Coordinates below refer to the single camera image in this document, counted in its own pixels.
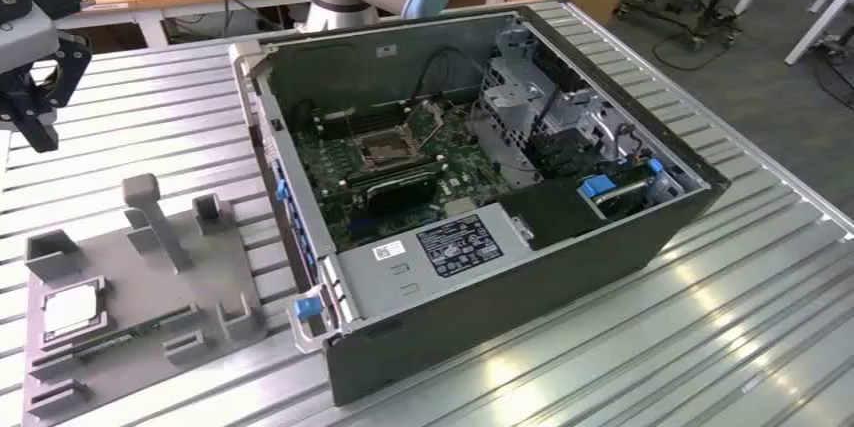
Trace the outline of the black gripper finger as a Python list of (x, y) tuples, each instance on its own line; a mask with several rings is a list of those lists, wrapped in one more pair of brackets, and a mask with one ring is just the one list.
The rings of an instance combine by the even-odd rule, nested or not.
[[(42, 113), (36, 120), (12, 122), (30, 146), (39, 153), (58, 149), (58, 133), (48, 116), (68, 104), (92, 57), (90, 42), (84, 37), (64, 31), (59, 31), (58, 35), (59, 47), (54, 53), (43, 57), (43, 60), (56, 62), (54, 71), (40, 84), (35, 82), (42, 97)], [(14, 70), (28, 71), (31, 74), (32, 66), (34, 62), (30, 62)]]

